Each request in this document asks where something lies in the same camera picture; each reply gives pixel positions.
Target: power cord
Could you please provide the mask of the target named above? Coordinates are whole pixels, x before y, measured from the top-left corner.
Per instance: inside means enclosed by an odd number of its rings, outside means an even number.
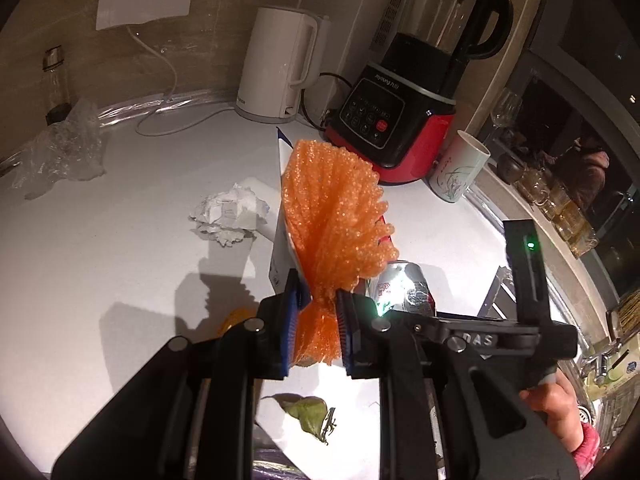
[[[349,88],[353,88],[353,85],[345,77],[341,76],[340,74],[336,74],[334,72],[321,72],[318,77],[323,75],[330,75],[331,77],[335,77],[337,80],[340,80],[343,83],[345,83],[345,85],[347,85]],[[318,126],[317,124],[315,124],[309,117],[309,114],[306,111],[306,107],[305,107],[305,89],[304,88],[300,92],[300,111],[302,111],[302,114],[304,115],[307,122],[311,124],[311,126],[313,126],[316,130],[318,130],[319,132],[324,132],[326,130],[326,128],[323,128],[322,126]]]
[[[174,84],[171,86],[171,90],[169,90],[169,93],[166,95],[166,97],[164,99],[162,99],[162,102],[153,110],[150,110],[148,113],[146,113],[136,124],[135,130],[136,133],[143,136],[143,137],[164,137],[167,135],[172,135],[172,134],[176,134],[178,132],[182,132],[184,130],[187,130],[189,128],[191,128],[192,126],[195,126],[196,124],[200,124],[204,121],[206,121],[207,119],[212,118],[215,115],[221,114],[222,112],[227,112],[229,110],[233,110],[233,107],[226,107],[226,108],[222,108],[220,110],[216,110],[215,112],[210,113],[209,115],[206,115],[202,118],[196,119],[195,121],[186,124],[185,126],[180,126],[180,128],[174,128],[173,130],[167,130],[165,132],[142,132],[140,131],[140,126],[142,125],[142,123],[144,123],[146,120],[148,120],[149,118],[151,118],[153,115],[156,114],[156,112],[162,108],[165,104],[167,104],[172,97],[174,96],[174,92],[175,92],[175,88],[178,85],[178,73],[175,71],[174,66],[171,64],[171,62],[162,54],[160,54],[159,52],[156,52],[154,49],[152,49],[150,46],[148,46],[148,44],[146,44],[144,41],[140,40],[139,37],[137,37],[129,28],[129,25],[127,25],[127,32],[129,33],[129,35],[132,37],[133,41],[135,41],[137,44],[139,44],[139,46],[141,46],[142,48],[144,48],[146,51],[148,51],[150,54],[153,54],[154,56],[156,56],[158,59],[161,59],[162,61],[164,61],[169,68],[171,69],[171,72],[173,72],[174,74]]]

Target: white kettle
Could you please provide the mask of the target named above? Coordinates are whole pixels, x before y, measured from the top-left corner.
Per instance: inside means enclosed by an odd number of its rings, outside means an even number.
[[[292,121],[300,90],[318,79],[330,24],[305,10],[260,7],[244,58],[238,114],[261,123]]]

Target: blender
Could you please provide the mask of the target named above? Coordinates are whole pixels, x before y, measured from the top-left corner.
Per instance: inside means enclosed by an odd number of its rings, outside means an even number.
[[[370,160],[382,183],[423,178],[453,120],[452,96],[468,62],[497,54],[512,23],[509,0],[407,0],[382,62],[367,63],[326,136]]]

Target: clear plastic bag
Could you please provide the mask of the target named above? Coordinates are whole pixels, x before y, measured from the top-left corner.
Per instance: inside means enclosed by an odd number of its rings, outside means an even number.
[[[32,200],[58,180],[91,180],[104,174],[106,134],[94,103],[80,99],[66,119],[42,130],[22,152],[13,186]]]

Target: human hand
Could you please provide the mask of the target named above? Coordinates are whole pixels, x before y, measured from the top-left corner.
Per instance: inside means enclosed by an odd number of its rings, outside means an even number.
[[[584,439],[578,401],[574,387],[560,370],[556,372],[555,383],[523,390],[520,398],[533,411],[548,415],[546,426],[570,453],[578,449]]]

